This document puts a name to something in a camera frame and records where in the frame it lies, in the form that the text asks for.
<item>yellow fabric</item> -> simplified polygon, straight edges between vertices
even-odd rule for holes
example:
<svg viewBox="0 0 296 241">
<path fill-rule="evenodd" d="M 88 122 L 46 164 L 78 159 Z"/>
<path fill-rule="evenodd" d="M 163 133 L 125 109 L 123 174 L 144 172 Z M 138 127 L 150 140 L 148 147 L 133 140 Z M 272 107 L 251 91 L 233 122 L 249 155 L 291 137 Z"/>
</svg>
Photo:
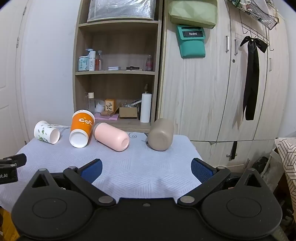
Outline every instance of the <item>yellow fabric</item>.
<svg viewBox="0 0 296 241">
<path fill-rule="evenodd" d="M 19 235 L 17 233 L 17 230 L 15 229 L 15 226 L 12 223 L 11 215 L 8 211 L 1 208 L 0 214 L 3 217 L 3 224 L 1 227 L 1 231 L 3 232 L 3 241 L 15 241 L 19 238 Z"/>
</svg>

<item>black ribbon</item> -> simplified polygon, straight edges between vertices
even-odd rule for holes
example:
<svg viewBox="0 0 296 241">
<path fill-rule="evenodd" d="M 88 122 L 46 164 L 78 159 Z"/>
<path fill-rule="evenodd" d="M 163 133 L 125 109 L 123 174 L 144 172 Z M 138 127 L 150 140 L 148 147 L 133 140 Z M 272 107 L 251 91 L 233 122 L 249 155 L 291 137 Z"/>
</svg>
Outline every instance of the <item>black ribbon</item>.
<svg viewBox="0 0 296 241">
<path fill-rule="evenodd" d="M 248 66 L 246 84 L 244 87 L 243 113 L 246 110 L 246 120 L 254 120 L 259 88 L 259 56 L 257 47 L 266 52 L 267 43 L 258 38 L 246 36 L 240 46 L 248 42 Z"/>
</svg>

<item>orange paper cup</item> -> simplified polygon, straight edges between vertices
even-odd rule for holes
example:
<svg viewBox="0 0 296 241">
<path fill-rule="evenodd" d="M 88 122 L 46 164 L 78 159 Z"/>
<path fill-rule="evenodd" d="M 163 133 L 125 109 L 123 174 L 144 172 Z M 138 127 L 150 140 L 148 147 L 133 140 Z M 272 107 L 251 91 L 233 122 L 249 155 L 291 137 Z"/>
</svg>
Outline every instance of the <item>orange paper cup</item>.
<svg viewBox="0 0 296 241">
<path fill-rule="evenodd" d="M 72 116 L 70 143 L 77 148 L 85 147 L 95 123 L 94 115 L 88 110 L 79 110 Z"/>
</svg>

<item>white paper roll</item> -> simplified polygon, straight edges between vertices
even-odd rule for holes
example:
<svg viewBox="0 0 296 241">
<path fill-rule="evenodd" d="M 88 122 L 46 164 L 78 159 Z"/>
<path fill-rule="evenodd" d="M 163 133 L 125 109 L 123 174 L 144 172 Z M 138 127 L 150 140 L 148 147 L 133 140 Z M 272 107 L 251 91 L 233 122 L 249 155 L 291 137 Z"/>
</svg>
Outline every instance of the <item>white paper roll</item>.
<svg viewBox="0 0 296 241">
<path fill-rule="evenodd" d="M 142 123 L 150 122 L 151 98 L 152 98 L 152 94 L 142 94 L 141 118 L 140 118 L 140 122 Z"/>
</svg>

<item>door handle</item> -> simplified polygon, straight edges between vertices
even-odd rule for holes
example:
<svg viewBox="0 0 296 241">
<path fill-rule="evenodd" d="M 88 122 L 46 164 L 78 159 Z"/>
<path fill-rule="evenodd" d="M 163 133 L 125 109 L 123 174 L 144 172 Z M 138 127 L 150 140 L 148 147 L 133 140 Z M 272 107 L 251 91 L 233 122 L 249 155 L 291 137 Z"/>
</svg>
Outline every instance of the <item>door handle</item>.
<svg viewBox="0 0 296 241">
<path fill-rule="evenodd" d="M 239 47 L 238 47 L 238 41 L 235 39 L 234 40 L 234 55 L 237 55 L 239 53 Z"/>
<path fill-rule="evenodd" d="M 269 58 L 269 72 L 272 71 L 272 58 Z"/>
<path fill-rule="evenodd" d="M 226 157 L 229 157 L 229 160 L 234 160 L 234 158 L 237 156 L 237 141 L 234 141 L 233 142 L 233 145 L 232 145 L 232 149 L 231 149 L 231 152 L 230 152 L 230 155 L 226 155 Z"/>
<path fill-rule="evenodd" d="M 229 36 L 226 35 L 226 53 L 229 51 Z"/>
</svg>

